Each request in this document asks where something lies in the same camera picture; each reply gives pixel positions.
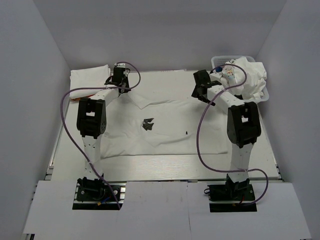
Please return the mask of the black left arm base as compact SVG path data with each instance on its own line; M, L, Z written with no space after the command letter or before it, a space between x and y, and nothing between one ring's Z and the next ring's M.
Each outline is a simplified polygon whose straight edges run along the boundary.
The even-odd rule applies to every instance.
M73 199L73 210L116 210L124 202L126 185L111 184L112 190L100 179L79 178Z

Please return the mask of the folded patterned pink t-shirt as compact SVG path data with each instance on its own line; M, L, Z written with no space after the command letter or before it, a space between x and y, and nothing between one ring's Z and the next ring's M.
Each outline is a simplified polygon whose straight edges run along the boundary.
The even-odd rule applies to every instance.
M90 98L90 97L92 97L94 94L91 94L91 95L86 95L86 96L79 96L79 97L69 97L69 99L71 100L71 101L79 101L81 98Z

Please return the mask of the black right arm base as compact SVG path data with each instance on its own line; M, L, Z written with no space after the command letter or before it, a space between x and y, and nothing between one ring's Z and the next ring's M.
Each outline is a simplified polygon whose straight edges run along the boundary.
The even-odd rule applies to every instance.
M253 186L249 184L246 190L241 190L236 196L227 193L226 186L210 184L203 193L208 196L209 210L211 213L253 213L257 212Z

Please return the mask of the folded white t-shirt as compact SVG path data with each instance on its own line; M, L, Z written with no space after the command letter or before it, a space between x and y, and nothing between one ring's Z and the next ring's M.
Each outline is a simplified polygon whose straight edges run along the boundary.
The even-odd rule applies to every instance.
M107 64L99 67L71 70L70 90L77 88L102 88L110 74L111 70ZM99 89L76 90L71 92L69 97L72 100L75 100L82 97L92 96L99 91Z

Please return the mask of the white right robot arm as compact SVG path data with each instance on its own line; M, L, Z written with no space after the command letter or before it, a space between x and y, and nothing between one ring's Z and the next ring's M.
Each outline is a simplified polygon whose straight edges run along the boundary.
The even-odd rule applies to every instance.
M193 74L195 87L191 94L206 107L200 117L196 132L196 151L200 162L209 170L226 174L225 194L236 200L249 191L249 162L254 144L261 135L258 106L255 102L245 102L217 81L212 81L206 70ZM200 153L200 130L209 108L218 107L227 115L226 134L231 143L231 163L229 170L218 170L205 164Z

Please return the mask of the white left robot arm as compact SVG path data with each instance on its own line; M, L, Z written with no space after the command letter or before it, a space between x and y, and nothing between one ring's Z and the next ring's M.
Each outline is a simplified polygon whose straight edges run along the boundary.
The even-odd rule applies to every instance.
M79 100L76 127L86 155L84 176L89 180L98 180L104 175L101 166L101 141L107 129L106 108L121 94L130 91L129 72L125 63L116 64L113 74L105 82L106 89Z

